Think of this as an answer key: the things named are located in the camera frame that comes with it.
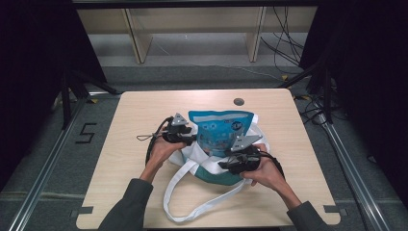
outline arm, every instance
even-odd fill
[[[267,152],[264,144],[256,145],[261,151]],[[332,230],[319,216],[310,202],[302,203],[296,196],[291,186],[285,181],[273,161],[263,157],[258,169],[244,171],[241,177],[252,179],[252,186],[258,182],[277,192],[288,207],[288,216],[294,226],[300,231]]]
[[[151,185],[153,179],[163,162],[175,150],[184,146],[184,143],[169,143],[163,138],[157,138],[151,151],[150,160],[140,178],[130,181],[123,198],[105,216],[99,230],[142,230],[144,211],[153,191]]]

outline bag logo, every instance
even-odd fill
[[[239,122],[239,121],[235,121],[235,122],[233,122],[233,123],[231,124],[231,128],[232,128],[234,131],[238,131],[238,130],[240,130],[240,129],[242,128],[242,123]]]

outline table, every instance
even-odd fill
[[[236,106],[234,99],[244,100]],[[80,229],[96,229],[104,216],[123,196],[132,178],[144,168],[148,141],[138,135],[153,133],[160,123],[175,113],[188,118],[191,110],[243,110],[259,116],[265,133],[286,179],[298,197],[309,200],[329,224],[340,222],[337,213],[325,213],[323,205],[335,205],[321,172],[317,157],[288,90],[173,90],[132,91],[122,94],[108,136],[101,151],[83,207],[91,214],[77,219]],[[163,196],[167,184],[179,167],[165,162],[153,182],[147,204],[145,228],[268,227],[291,225],[287,208],[277,193],[258,185],[246,186],[231,199],[218,204],[194,221],[174,223],[167,219]],[[229,190],[188,174],[174,190],[170,211],[185,216],[197,205]]]

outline white fabric strap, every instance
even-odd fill
[[[242,181],[235,184],[235,186],[237,186],[237,187],[235,189],[231,190],[230,192],[226,192],[225,194],[222,194],[222,195],[218,196],[217,198],[214,198],[212,200],[209,200],[209,201],[205,202],[204,204],[202,204],[202,205],[198,206],[197,208],[195,208],[189,215],[187,215],[185,217],[175,218],[170,214],[170,211],[168,209],[168,203],[170,202],[173,190],[174,190],[175,186],[178,184],[178,182],[181,180],[181,178],[183,178],[183,176],[186,175],[186,173],[189,172],[192,167],[197,166],[197,165],[198,165],[198,163],[196,163],[195,161],[188,160],[182,167],[180,167],[180,169],[176,172],[176,174],[174,174],[173,178],[171,178],[170,182],[168,183],[168,186],[167,186],[167,189],[166,189],[166,192],[165,192],[165,198],[164,198],[164,201],[163,201],[163,207],[165,208],[167,217],[170,220],[173,220],[175,222],[183,222],[183,221],[195,219],[198,216],[205,213],[207,210],[213,208],[218,203],[220,203],[220,202],[230,198],[234,194],[238,193],[242,189],[243,185],[248,184],[248,183],[250,183],[252,181],[250,179],[243,179]]]

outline wrist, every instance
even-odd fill
[[[162,165],[162,162],[157,162],[154,159],[149,160],[144,168],[144,171],[140,175],[140,180],[147,181],[150,184],[153,183],[153,179]]]
[[[288,183],[276,189],[276,192],[281,196],[289,210],[296,208],[302,203]]]

